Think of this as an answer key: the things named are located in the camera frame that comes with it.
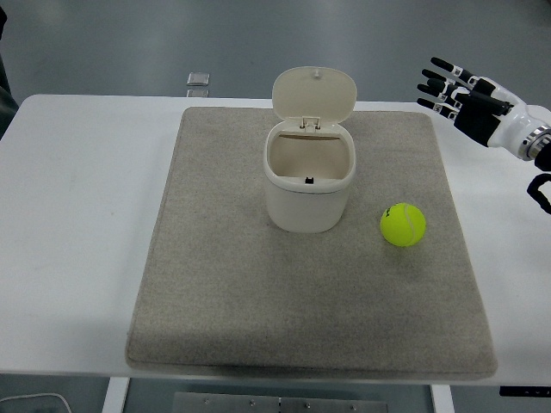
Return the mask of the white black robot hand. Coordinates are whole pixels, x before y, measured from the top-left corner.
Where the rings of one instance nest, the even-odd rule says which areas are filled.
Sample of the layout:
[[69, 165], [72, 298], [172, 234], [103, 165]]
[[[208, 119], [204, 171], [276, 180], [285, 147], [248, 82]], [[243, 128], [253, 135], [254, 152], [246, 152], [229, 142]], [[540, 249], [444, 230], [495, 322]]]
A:
[[550, 123], [530, 114], [518, 96], [443, 59], [430, 62], [447, 74], [422, 70], [426, 83], [418, 89], [427, 96], [418, 98], [419, 105], [451, 121], [474, 142], [504, 148], [523, 160], [534, 160], [550, 147]]

